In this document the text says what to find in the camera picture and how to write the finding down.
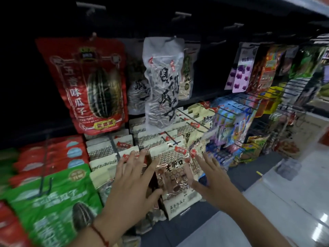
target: white tile floor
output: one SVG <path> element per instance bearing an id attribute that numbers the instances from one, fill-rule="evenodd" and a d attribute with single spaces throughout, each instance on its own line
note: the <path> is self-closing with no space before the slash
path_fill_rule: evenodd
<path id="1" fill-rule="evenodd" d="M 317 145 L 292 181 L 274 169 L 252 185 L 245 197 L 299 247 L 329 246 L 329 147 Z M 250 246 L 237 224 L 218 212 L 179 247 Z"/>

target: hand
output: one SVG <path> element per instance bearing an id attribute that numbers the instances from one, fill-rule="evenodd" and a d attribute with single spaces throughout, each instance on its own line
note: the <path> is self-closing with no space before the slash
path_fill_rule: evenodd
<path id="1" fill-rule="evenodd" d="M 194 180 L 191 187 L 200 193 L 210 204 L 228 213 L 244 197 L 231 183 L 230 178 L 221 169 L 215 158 L 208 157 L 206 153 L 203 154 L 203 157 L 205 160 L 198 155 L 195 158 L 206 174 L 208 184 L 204 186 Z"/>
<path id="2" fill-rule="evenodd" d="M 121 158 L 117 164 L 111 192 L 98 222 L 95 222 L 98 230 L 105 237 L 108 236 L 112 242 L 138 223 L 154 207 L 163 193 L 162 189 L 157 189 L 146 199 L 147 187 L 158 161 L 153 161 L 141 176 L 145 155 L 146 151 L 142 150 L 139 157 L 136 158 L 135 151 L 132 151 L 125 168 L 123 168 L 124 158 Z"/>

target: finger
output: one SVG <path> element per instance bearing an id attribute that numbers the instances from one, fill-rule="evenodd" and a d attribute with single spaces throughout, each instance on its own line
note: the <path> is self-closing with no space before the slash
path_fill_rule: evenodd
<path id="1" fill-rule="evenodd" d="M 208 156 L 208 154 L 205 152 L 203 153 L 203 158 L 205 159 L 205 162 L 211 167 L 211 169 L 215 170 L 216 166 L 212 162 L 211 158 Z"/>
<path id="2" fill-rule="evenodd" d="M 199 155 L 196 154 L 195 159 L 206 175 L 210 175 L 212 173 L 212 168 Z"/>
<path id="3" fill-rule="evenodd" d="M 127 178 L 130 176 L 133 166 L 134 166 L 134 161 L 135 161 L 135 151 L 131 151 L 128 157 L 128 160 L 126 162 L 125 170 L 123 172 L 123 177 Z"/>
<path id="4" fill-rule="evenodd" d="M 205 199 L 207 199 L 207 197 L 209 196 L 209 188 L 200 184 L 198 181 L 193 180 L 191 187 L 197 191 L 198 193 L 201 194 L 202 197 L 204 197 Z"/>
<path id="5" fill-rule="evenodd" d="M 144 160 L 145 160 L 146 150 L 141 150 L 139 152 L 139 156 L 136 160 L 136 163 L 133 166 L 133 176 L 134 178 L 140 178 L 142 174 L 142 169 L 144 166 Z"/>
<path id="6" fill-rule="evenodd" d="M 145 170 L 143 176 L 142 176 L 142 182 L 145 186 L 148 186 L 150 183 L 150 180 L 154 174 L 155 169 L 157 168 L 157 165 L 159 164 L 159 159 L 156 158 L 152 163 L 148 166 L 148 168 Z"/>
<path id="7" fill-rule="evenodd" d="M 159 197 L 162 195 L 162 189 L 156 189 L 147 199 L 146 199 L 146 208 L 149 211 L 154 205 L 158 202 Z"/>
<path id="8" fill-rule="evenodd" d="M 123 163 L 124 163 L 124 157 L 121 157 L 117 164 L 117 170 L 115 171 L 115 181 L 119 180 L 122 177 Z"/>
<path id="9" fill-rule="evenodd" d="M 215 159 L 215 158 L 211 158 L 211 161 L 214 163 L 214 165 L 215 165 L 216 167 L 219 167 L 219 168 L 220 168 L 220 163 L 217 161 L 217 159 Z"/>

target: person's right hand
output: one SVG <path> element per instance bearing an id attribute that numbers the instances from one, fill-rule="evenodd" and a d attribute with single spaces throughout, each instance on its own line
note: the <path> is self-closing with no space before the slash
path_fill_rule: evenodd
<path id="1" fill-rule="evenodd" d="M 221 169 L 215 158 L 210 158 L 203 154 L 205 160 L 196 155 L 201 169 L 207 177 L 207 186 L 194 180 L 191 187 L 202 195 L 210 204 L 228 213 L 235 205 L 241 202 L 243 195 L 231 183 L 228 175 Z"/>

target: forearm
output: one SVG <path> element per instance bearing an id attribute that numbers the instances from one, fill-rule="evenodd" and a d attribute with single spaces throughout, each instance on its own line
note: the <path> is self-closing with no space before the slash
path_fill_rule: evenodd
<path id="1" fill-rule="evenodd" d="M 285 237 L 243 195 L 237 196 L 235 205 L 227 214 L 241 228 L 253 247 L 290 246 Z"/>
<path id="2" fill-rule="evenodd" d="M 121 227 L 119 225 L 116 225 L 111 219 L 102 214 L 96 217 L 94 226 L 102 234 L 105 241 L 109 241 L 109 246 L 113 246 L 124 233 L 120 230 Z M 69 247 L 90 246 L 104 247 L 103 241 L 91 227 L 86 227 L 80 231 L 69 245 Z"/>

